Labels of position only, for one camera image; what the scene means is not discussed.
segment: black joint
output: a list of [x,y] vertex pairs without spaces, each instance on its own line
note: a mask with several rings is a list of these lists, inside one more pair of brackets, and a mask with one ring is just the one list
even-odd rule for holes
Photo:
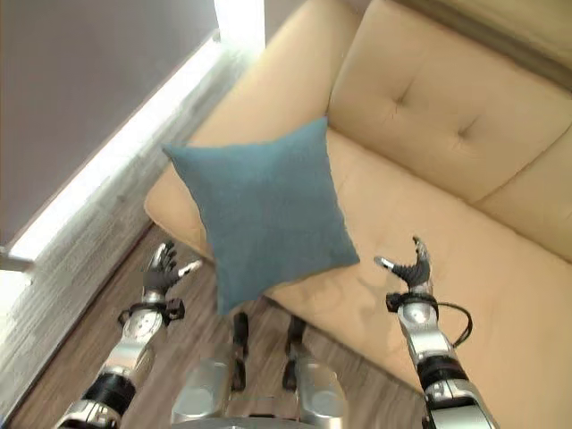
[[176,271],[168,273],[162,271],[147,271],[145,273],[143,287],[145,293],[157,292],[164,295],[178,281],[179,273]]
[[413,288],[429,281],[431,266],[426,259],[420,259],[415,265],[395,265],[391,272]]
[[81,398],[106,405],[122,416],[134,396],[135,386],[127,378],[118,374],[100,374]]
[[388,293],[385,295],[385,305],[390,313],[397,313],[401,306],[407,304],[423,303],[429,304],[435,310],[437,319],[439,319],[439,306],[437,300],[428,293]]
[[385,295],[385,305],[390,313],[397,313],[401,305],[400,293],[388,293]]
[[429,386],[445,380],[468,380],[461,364],[448,356],[431,356],[417,364],[417,375],[425,391]]
[[168,326],[173,320],[185,317],[185,304],[180,298],[170,299],[165,308],[164,322]]

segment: leather upholstery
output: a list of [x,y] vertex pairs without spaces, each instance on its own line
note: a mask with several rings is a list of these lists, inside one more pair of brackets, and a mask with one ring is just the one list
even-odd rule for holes
[[572,130],[476,206],[572,262]]
[[572,99],[405,6],[374,0],[329,117],[344,135],[473,202],[562,135]]
[[[469,309],[471,338],[458,348],[500,427],[568,427],[572,380],[572,265],[462,201],[336,132],[332,177],[361,264],[312,276],[269,295],[371,361],[419,388],[387,292],[403,283],[373,257],[412,262],[411,236],[427,244],[438,300]],[[443,309],[452,340],[463,315]]]
[[[432,254],[437,299],[469,308],[475,319],[474,333],[458,354],[501,427],[567,427],[572,265],[470,204],[569,255],[568,96],[407,9],[376,0],[372,7],[366,18],[383,28],[370,30],[383,34],[375,32],[371,49],[392,54],[383,67],[372,60],[374,71],[362,69],[361,80],[376,82],[369,93],[343,94],[342,84],[367,87],[351,82],[352,70],[344,65],[332,101],[338,129],[328,133],[332,177],[362,262],[277,286],[268,295],[418,388],[397,318],[384,305],[385,293],[403,290],[403,285],[372,261],[375,255],[413,260],[410,238],[416,233]],[[357,26],[355,15],[340,3],[310,0],[194,140],[223,145],[272,139],[324,114]],[[357,43],[363,45],[366,36],[360,33]],[[424,40],[433,45],[419,46]],[[443,58],[449,68],[420,69],[410,98],[402,100],[405,106],[380,126],[391,100],[400,99],[402,85],[413,75],[417,57],[405,55],[408,49]],[[449,49],[470,66],[454,61]],[[359,58],[352,52],[348,61]],[[477,88],[492,100],[487,109],[470,85],[476,80],[485,81]],[[508,96],[502,95],[505,87]],[[355,113],[340,105],[341,95]],[[470,144],[457,142],[455,147],[456,130],[479,113],[482,121],[465,136]],[[369,128],[362,131],[352,121]],[[383,135],[377,137],[380,130]],[[172,167],[149,192],[146,210],[174,238],[210,257],[197,207]],[[461,315],[442,311],[441,324],[451,338],[464,322]]]

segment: throw pillow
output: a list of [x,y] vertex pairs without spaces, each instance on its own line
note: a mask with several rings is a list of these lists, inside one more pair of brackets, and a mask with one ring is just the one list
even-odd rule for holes
[[326,131],[321,118],[270,142],[165,148],[213,249],[220,314],[278,283],[359,262]]

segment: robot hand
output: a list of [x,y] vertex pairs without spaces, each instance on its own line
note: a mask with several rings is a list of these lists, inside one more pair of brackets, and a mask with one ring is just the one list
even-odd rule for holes
[[145,271],[141,301],[119,315],[122,338],[96,380],[81,400],[70,405],[56,427],[119,428],[123,413],[147,379],[155,354],[166,340],[166,326],[185,316],[182,301],[167,301],[167,291],[202,265],[202,261],[197,260],[176,270],[172,248],[171,242],[164,243],[151,258]]
[[[398,315],[409,355],[425,392],[427,416],[423,427],[498,427],[455,353],[455,348],[473,329],[471,316],[460,306],[436,301],[427,247],[418,237],[413,241],[417,253],[414,265],[399,265],[385,257],[375,257],[374,261],[408,285],[408,292],[388,293],[385,302],[388,310]],[[467,316],[467,328],[453,344],[439,328],[439,306],[456,308]]]

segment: sofa seat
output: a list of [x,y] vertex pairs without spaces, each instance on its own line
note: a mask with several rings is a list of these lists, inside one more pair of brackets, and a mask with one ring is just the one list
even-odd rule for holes
[[[558,332],[572,325],[572,287],[566,287],[572,266],[335,130],[328,132],[328,152],[361,263],[267,295],[420,389],[397,317],[385,308],[385,294],[404,285],[373,262],[375,255],[412,261],[417,234],[431,252],[435,297],[468,308],[474,318],[458,355],[498,421],[563,427],[568,396],[560,393],[572,380],[572,346]],[[161,208],[165,199],[169,210]],[[147,210],[173,237],[212,258],[198,210],[174,173],[156,184]],[[465,322],[442,310],[441,325],[452,340]]]

